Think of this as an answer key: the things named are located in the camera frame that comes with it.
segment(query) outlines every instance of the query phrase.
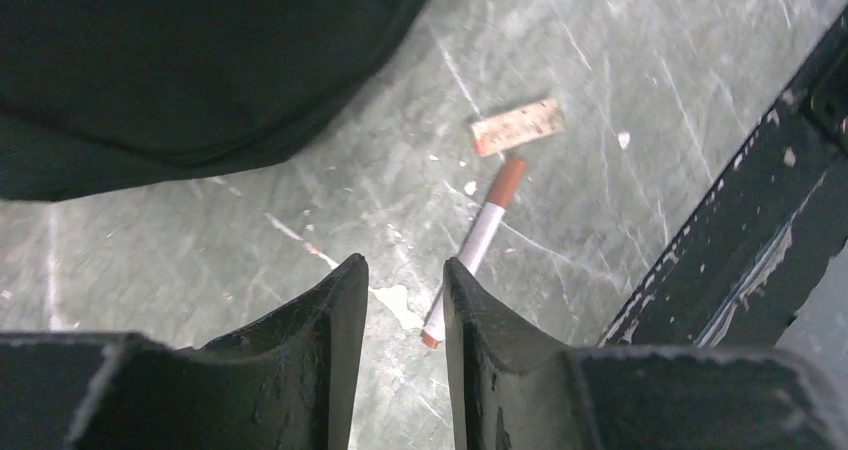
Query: debris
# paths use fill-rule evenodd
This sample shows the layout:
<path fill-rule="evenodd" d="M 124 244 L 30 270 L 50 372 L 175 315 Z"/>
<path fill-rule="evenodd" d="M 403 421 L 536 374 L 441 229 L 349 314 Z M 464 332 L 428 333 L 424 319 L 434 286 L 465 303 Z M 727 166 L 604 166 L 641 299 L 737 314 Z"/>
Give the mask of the debris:
<path fill-rule="evenodd" d="M 618 135 L 618 145 L 622 150 L 627 150 L 627 147 L 630 146 L 630 133 L 629 132 L 621 132 Z"/>
<path fill-rule="evenodd" d="M 549 98 L 471 125 L 477 154 L 486 157 L 565 130 L 559 103 Z"/>
<path fill-rule="evenodd" d="M 501 219 L 504 213 L 506 213 L 506 208 L 515 195 L 518 184 L 521 183 L 521 179 L 524 177 L 525 168 L 526 164 L 520 158 L 510 157 L 506 161 L 495 178 L 489 194 L 486 196 L 486 203 L 480 209 L 480 213 L 477 215 L 477 221 L 471 226 L 471 231 L 468 233 L 468 237 L 462 245 L 457 258 L 472 275 L 477 272 L 480 262 L 483 261 L 483 256 L 486 254 L 486 250 L 495 236 Z M 470 182 L 469 185 L 472 183 L 476 189 L 476 182 Z M 436 301 L 433 302 L 430 316 L 427 318 L 424 329 L 421 332 L 422 341 L 430 348 L 438 348 L 445 340 L 443 302 L 444 296 L 440 291 L 436 296 Z"/>
<path fill-rule="evenodd" d="M 472 180 L 472 181 L 466 183 L 463 190 L 465 190 L 466 195 L 469 195 L 469 196 L 474 195 L 477 192 L 477 182 Z"/>

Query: dark green fabric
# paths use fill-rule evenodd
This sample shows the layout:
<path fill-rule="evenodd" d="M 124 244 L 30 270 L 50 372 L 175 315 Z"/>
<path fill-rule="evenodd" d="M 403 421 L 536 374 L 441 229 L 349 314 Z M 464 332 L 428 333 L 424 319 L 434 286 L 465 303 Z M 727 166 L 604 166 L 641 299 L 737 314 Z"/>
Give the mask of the dark green fabric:
<path fill-rule="evenodd" d="M 0 198 L 279 163 L 426 0 L 0 0 Z"/>

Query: marble floor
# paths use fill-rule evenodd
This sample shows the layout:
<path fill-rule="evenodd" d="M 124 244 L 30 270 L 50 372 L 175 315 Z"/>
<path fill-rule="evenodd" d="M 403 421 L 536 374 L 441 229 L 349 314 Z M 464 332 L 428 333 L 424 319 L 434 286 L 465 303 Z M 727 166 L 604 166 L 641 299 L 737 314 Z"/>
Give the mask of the marble floor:
<path fill-rule="evenodd" d="M 287 163 L 0 203 L 0 328 L 201 345 L 359 252 L 373 291 L 350 448 L 452 448 L 444 352 L 417 327 L 501 164 L 469 122 L 561 102 L 566 131 L 516 150 L 527 175 L 478 276 L 591 345 L 844 3 L 431 0 Z"/>

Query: black metal bracket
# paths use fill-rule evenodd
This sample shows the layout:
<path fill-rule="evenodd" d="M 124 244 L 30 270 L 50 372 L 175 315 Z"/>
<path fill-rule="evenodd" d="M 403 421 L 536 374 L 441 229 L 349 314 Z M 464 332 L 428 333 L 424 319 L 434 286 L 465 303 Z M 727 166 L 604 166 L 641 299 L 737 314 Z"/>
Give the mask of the black metal bracket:
<path fill-rule="evenodd" d="M 201 349 L 138 334 L 0 334 L 3 449 L 347 449 L 368 265 Z"/>
<path fill-rule="evenodd" d="M 848 238 L 848 7 L 600 344 L 773 345 Z"/>
<path fill-rule="evenodd" d="M 569 348 L 445 265 L 456 448 L 841 449 L 848 421 L 812 365 L 770 350 Z"/>

